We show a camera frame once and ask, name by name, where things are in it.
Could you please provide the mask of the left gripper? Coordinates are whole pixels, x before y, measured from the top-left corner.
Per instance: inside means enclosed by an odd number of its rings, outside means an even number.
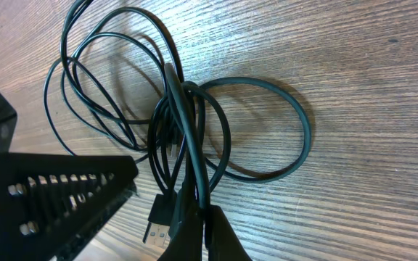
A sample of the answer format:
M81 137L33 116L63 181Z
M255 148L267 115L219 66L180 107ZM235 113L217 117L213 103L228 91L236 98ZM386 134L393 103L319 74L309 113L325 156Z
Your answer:
M74 260L132 195L136 163L9 153L16 123L0 93L0 260Z

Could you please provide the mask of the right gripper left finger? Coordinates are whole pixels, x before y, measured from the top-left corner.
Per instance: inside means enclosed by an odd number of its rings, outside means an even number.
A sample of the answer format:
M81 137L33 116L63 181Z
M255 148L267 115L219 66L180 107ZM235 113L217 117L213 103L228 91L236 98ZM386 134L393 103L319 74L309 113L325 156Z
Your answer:
M201 261L203 221L195 199L177 198L171 228L174 234L158 261Z

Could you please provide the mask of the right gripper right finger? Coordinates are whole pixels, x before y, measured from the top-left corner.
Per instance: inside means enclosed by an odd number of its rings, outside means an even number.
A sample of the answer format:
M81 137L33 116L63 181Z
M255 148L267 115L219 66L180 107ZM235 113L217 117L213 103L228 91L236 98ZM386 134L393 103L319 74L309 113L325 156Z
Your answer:
M206 249L209 261L251 261L223 210L211 205L206 219Z

